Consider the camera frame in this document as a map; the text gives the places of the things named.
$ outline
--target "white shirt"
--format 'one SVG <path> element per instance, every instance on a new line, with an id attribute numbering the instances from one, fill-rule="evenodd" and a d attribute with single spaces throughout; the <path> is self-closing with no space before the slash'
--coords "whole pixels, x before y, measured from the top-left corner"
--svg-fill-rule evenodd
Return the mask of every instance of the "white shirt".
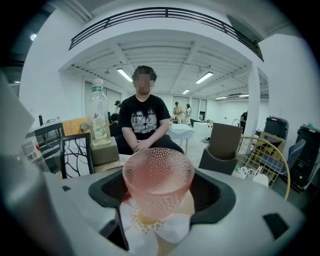
<path id="1" fill-rule="evenodd" d="M 191 108 L 188 107 L 188 109 L 187 109 L 186 112 L 185 112 L 185 118 L 189 118 L 190 115 L 191 115 Z"/>

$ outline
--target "glass cup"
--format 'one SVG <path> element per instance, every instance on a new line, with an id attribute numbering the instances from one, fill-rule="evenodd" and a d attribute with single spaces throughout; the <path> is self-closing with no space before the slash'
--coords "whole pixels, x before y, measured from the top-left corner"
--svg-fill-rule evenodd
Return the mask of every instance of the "glass cup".
<path id="1" fill-rule="evenodd" d="M 195 168 L 176 150 L 149 148 L 133 154 L 122 174 L 141 212 L 159 220 L 181 204 L 194 178 Z"/>

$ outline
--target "balcony railing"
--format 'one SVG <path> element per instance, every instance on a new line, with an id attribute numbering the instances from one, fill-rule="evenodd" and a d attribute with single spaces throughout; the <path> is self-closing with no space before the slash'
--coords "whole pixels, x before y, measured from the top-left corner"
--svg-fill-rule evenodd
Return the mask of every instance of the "balcony railing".
<path id="1" fill-rule="evenodd" d="M 174 19 L 182 19 L 182 20 L 187 20 L 192 22 L 198 22 L 203 25 L 210 26 L 238 40 L 239 42 L 244 44 L 246 47 L 248 47 L 251 51 L 253 51 L 261 60 L 263 60 L 258 44 L 248 39 L 240 31 L 234 29 L 232 26 L 228 25 L 227 23 L 224 23 L 221 20 L 218 20 L 214 17 L 211 17 L 209 15 L 206 15 L 200 12 L 181 9 L 181 8 L 173 8 L 173 7 L 140 8 L 140 9 L 129 10 L 129 11 L 112 15 L 108 18 L 100 20 L 97 23 L 87 27 L 85 30 L 81 31 L 74 38 L 72 38 L 69 50 L 71 50 L 77 44 L 79 44 L 83 40 L 87 39 L 88 37 L 94 35 L 95 33 L 101 30 L 105 30 L 114 25 L 121 24 L 124 22 L 129 22 L 129 21 L 134 21 L 139 19 L 146 19 L 146 18 L 174 18 Z"/>

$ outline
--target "hand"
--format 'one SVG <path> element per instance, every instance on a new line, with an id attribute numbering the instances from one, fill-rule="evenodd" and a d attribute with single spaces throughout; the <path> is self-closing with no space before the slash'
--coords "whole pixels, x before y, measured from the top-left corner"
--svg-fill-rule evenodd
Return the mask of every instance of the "hand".
<path id="1" fill-rule="evenodd" d="M 141 150 L 146 150 L 151 147 L 151 143 L 148 139 L 138 140 L 137 146 L 134 148 L 133 152 L 136 153 Z"/>

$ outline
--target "man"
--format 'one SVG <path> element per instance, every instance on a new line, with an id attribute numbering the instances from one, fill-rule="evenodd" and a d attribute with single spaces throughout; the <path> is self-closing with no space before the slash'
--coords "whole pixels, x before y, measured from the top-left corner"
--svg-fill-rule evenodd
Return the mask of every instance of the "man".
<path id="1" fill-rule="evenodd" d="M 182 114 L 184 113 L 182 107 L 179 106 L 179 102 L 175 103 L 175 108 L 173 109 L 173 114 L 178 120 L 178 124 L 182 124 Z"/>
<path id="2" fill-rule="evenodd" d="M 132 75 L 136 94 L 121 104 L 118 125 L 123 136 L 116 137 L 119 154 L 132 155 L 148 148 L 167 148 L 184 153 L 166 135 L 170 114 L 164 101 L 150 94 L 156 78 L 156 73 L 148 66 L 139 66 Z"/>
<path id="3" fill-rule="evenodd" d="M 244 112 L 240 117 L 240 127 L 242 127 L 242 134 L 244 134 L 245 132 L 247 116 L 248 116 L 248 110 Z"/>
<path id="4" fill-rule="evenodd" d="M 110 135 L 111 137 L 117 137 L 119 135 L 122 135 L 121 128 L 118 127 L 118 119 L 119 119 L 119 114 L 114 113 L 111 115 L 111 125 L 110 125 Z"/>

